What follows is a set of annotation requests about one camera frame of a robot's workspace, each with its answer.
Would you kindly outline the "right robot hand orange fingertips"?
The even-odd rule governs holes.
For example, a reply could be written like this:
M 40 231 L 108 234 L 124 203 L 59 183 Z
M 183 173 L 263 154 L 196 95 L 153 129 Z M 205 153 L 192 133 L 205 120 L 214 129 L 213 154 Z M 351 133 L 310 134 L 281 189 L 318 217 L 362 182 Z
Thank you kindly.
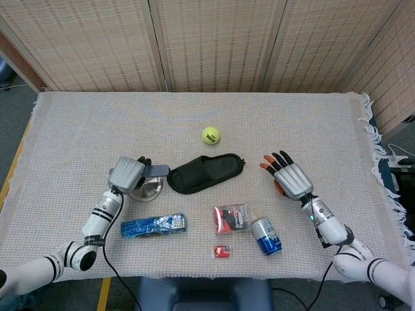
M 260 167 L 266 170 L 273 178 L 280 194 L 294 201 L 301 201 L 312 196 L 313 184 L 301 167 L 291 156 L 280 150 L 272 155 L 264 155 L 265 163 Z

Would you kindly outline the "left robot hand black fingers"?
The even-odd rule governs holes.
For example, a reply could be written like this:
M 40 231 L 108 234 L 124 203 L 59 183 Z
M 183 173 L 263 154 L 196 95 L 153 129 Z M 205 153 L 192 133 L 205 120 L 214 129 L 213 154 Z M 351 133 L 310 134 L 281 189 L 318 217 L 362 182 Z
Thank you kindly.
M 109 188 L 117 188 L 123 194 L 132 192 L 144 177 L 144 171 L 152 164 L 150 158 L 139 159 L 121 156 L 108 177 Z

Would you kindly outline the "black slipper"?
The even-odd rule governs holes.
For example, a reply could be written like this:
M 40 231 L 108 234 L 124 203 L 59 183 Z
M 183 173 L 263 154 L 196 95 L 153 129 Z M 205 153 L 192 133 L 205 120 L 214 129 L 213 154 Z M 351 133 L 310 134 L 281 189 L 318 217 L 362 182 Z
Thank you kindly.
M 244 166 L 245 160 L 237 154 L 201 155 L 173 169 L 167 183 L 180 194 L 194 194 L 238 176 Z

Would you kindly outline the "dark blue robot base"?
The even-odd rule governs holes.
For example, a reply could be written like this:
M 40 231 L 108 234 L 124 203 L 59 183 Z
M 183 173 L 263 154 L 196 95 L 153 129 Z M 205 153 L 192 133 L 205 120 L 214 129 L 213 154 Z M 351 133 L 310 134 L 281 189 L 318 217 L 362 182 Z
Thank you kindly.
M 135 311 L 274 311 L 268 279 L 142 277 L 136 298 Z

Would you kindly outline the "small steel pan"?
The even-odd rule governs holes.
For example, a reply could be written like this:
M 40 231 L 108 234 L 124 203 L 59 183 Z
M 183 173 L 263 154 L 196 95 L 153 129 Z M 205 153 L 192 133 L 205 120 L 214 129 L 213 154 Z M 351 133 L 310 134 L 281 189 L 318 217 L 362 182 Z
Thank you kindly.
M 146 178 L 142 186 L 133 190 L 128 196 L 138 202 L 149 202 L 160 194 L 162 187 L 162 177 Z

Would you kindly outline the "beige woven table cloth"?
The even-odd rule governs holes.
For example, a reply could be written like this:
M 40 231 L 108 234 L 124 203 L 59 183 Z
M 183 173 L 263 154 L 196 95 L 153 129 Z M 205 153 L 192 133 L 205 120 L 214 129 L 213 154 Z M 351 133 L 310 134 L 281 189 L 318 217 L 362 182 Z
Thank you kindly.
M 378 257 L 404 268 L 415 245 L 403 209 L 378 182 L 376 136 L 368 127 L 369 98 L 356 93 L 74 93 L 39 95 L 18 166 L 0 212 L 0 266 L 50 255 L 83 240 L 82 228 L 108 188 L 121 156 L 151 158 L 176 168 L 198 156 L 234 153 L 245 160 L 236 177 L 191 195 L 164 185 L 147 203 L 124 202 L 120 222 L 183 213 L 187 231 L 122 238 L 114 224 L 88 271 L 62 278 L 122 276 L 319 279 L 336 248 L 323 248 L 301 205 L 281 196 L 259 165 L 288 153 L 307 174 L 314 194 Z M 206 144 L 202 131 L 220 130 Z M 246 231 L 218 235 L 213 208 L 245 203 Z M 282 250 L 266 256 L 251 223 L 267 217 Z M 214 245 L 230 245 L 213 259 Z

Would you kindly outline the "blue cookie package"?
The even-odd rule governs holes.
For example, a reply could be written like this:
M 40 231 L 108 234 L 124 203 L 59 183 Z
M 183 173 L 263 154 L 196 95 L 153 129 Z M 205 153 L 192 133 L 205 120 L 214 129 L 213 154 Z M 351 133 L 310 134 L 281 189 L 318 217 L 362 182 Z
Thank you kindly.
M 154 235 L 169 235 L 187 231 L 187 219 L 183 213 L 140 218 L 121 224 L 122 238 L 142 238 Z

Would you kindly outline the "blue and silver can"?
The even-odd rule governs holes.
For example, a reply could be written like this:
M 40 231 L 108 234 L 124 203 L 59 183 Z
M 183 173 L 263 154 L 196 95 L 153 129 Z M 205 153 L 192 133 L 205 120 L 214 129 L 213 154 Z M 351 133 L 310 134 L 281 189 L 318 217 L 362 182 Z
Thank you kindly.
M 282 250 L 282 243 L 274 226 L 267 217 L 257 218 L 251 223 L 252 233 L 263 254 L 273 255 Z

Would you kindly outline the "clear pack with red item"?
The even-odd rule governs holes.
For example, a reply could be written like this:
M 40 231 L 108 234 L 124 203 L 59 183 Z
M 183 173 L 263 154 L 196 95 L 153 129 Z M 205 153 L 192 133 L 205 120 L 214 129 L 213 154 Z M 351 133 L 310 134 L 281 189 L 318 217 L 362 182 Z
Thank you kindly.
M 213 221 L 215 232 L 218 235 L 226 235 L 250 228 L 250 215 L 245 203 L 223 205 L 213 208 Z

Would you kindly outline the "yellow tennis ball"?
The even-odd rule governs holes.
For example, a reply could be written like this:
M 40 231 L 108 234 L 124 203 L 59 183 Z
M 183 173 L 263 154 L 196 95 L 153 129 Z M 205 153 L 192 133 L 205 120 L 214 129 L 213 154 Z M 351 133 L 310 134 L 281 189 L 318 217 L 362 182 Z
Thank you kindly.
M 220 141 L 220 130 L 214 126 L 207 126 L 202 131 L 202 141 L 206 144 L 216 144 Z

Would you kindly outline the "small red candy packet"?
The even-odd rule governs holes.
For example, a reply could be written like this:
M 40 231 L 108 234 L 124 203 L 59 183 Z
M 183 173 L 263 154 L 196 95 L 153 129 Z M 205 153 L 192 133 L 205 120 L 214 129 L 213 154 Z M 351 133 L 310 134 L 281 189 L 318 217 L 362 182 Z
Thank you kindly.
M 232 247 L 230 245 L 214 245 L 211 251 L 213 259 L 228 259 L 232 255 Z

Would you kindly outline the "white power strip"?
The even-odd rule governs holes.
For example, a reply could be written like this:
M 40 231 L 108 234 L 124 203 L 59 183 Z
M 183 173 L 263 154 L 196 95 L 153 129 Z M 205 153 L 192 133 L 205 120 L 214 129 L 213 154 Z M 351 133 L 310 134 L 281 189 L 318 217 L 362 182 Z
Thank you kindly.
M 387 148 L 390 150 L 390 155 L 387 156 L 388 166 L 390 168 L 410 168 L 413 164 L 413 154 L 406 151 L 396 144 L 388 144 Z M 396 150 L 403 152 L 403 155 L 397 155 Z

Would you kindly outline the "black equipment box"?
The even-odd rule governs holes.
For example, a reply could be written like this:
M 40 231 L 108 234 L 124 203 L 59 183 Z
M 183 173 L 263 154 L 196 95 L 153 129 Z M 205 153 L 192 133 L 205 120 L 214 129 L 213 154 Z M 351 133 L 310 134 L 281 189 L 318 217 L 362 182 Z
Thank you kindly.
M 397 181 L 399 202 L 407 212 L 405 224 L 415 231 L 415 168 L 392 168 L 391 172 Z

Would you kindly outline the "woven folding screen panel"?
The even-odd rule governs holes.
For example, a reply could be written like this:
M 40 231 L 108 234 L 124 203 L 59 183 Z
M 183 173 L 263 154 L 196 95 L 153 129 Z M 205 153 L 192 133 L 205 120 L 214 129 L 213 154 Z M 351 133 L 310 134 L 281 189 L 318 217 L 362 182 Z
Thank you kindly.
M 283 0 L 261 90 L 339 91 L 401 0 Z
M 148 0 L 0 0 L 0 32 L 51 91 L 164 91 Z
M 288 0 L 148 0 L 173 92 L 262 89 Z
M 382 134 L 415 113 L 415 0 L 401 0 L 341 90 L 366 93 Z

